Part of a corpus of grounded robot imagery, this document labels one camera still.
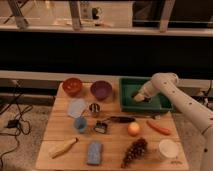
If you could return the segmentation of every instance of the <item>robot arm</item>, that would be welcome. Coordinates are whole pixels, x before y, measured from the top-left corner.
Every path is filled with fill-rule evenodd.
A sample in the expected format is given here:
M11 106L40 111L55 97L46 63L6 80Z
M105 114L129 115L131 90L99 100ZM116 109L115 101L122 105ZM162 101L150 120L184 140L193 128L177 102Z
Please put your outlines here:
M206 145L201 163L201 171L212 171L213 168L213 112L182 92L176 87L178 76L174 73L154 74L146 82L138 94L136 101L151 98L157 93L163 93L200 131L206 139Z

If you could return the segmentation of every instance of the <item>corn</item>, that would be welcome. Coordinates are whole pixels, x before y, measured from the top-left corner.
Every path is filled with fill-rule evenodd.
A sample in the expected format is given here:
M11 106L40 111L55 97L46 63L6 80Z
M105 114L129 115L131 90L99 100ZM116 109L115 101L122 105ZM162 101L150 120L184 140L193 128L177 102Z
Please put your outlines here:
M75 144L76 142L78 142L77 138L72 138L70 140L64 141L62 144L59 144L57 146L52 147L49 150L49 155L51 158L55 158L63 153L65 153L66 151L68 151L73 144Z

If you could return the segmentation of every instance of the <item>green tray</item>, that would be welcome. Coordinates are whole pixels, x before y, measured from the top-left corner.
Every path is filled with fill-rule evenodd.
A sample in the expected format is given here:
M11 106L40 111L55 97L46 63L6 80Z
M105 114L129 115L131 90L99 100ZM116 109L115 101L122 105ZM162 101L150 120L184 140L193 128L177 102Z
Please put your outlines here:
M158 112L165 113L173 110L169 99L159 93L151 98L149 102L135 102L132 98L134 92L137 92L141 86L150 80L150 78L120 78L119 93L120 105L123 112Z

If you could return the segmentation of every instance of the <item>carrot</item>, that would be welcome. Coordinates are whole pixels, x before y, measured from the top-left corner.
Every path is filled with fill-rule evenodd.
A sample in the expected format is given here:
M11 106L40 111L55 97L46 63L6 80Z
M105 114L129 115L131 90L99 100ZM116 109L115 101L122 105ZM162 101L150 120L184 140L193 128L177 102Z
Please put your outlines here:
M167 128L163 128L163 127L157 125L154 121L147 120L146 123L152 129L154 129L155 131L157 131L157 132L159 132L159 133L161 133L163 135L170 135L171 134L171 130L169 130Z

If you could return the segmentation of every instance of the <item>purple bowl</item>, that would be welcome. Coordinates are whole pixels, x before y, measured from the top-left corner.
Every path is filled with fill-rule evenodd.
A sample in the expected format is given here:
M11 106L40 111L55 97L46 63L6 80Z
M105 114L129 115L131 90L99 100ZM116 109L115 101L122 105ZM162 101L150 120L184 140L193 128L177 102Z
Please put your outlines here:
M90 91L98 100L106 99L112 92L112 86L106 81L96 81L90 87Z

